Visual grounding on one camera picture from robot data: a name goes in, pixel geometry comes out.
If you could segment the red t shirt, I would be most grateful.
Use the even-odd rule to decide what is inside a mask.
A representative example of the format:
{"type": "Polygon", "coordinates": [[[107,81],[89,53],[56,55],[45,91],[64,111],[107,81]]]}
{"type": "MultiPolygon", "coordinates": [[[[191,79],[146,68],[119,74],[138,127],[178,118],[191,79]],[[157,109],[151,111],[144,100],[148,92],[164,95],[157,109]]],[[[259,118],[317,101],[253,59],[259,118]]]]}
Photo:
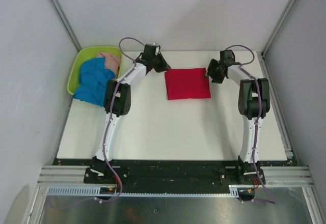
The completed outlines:
{"type": "Polygon", "coordinates": [[[170,69],[165,72],[168,100],[211,98],[205,68],[170,69]]]}

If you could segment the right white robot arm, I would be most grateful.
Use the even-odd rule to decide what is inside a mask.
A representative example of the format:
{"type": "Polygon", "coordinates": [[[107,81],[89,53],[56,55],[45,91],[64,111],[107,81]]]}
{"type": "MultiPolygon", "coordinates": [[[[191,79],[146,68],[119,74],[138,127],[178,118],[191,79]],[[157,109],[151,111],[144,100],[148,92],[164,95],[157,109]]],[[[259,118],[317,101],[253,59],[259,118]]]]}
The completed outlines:
{"type": "Polygon", "coordinates": [[[210,61],[206,75],[213,83],[222,84],[230,79],[239,86],[238,111],[243,118],[243,136],[235,179],[247,184],[258,173],[260,129],[270,110],[269,81],[245,70],[232,50],[220,51],[220,59],[210,61]]]}

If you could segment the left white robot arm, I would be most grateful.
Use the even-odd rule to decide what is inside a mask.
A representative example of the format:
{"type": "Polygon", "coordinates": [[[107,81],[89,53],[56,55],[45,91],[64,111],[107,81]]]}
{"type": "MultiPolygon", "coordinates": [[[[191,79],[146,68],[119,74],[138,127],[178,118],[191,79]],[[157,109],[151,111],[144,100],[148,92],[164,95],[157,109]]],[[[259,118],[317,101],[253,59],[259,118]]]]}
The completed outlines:
{"type": "Polygon", "coordinates": [[[119,126],[131,109],[131,86],[144,78],[151,70],[157,73],[170,70],[160,52],[160,46],[146,44],[143,52],[133,61],[131,68],[116,80],[106,84],[104,109],[106,112],[103,140],[90,163],[90,171],[101,183],[112,179],[113,171],[108,162],[113,159],[114,144],[119,126]]]}

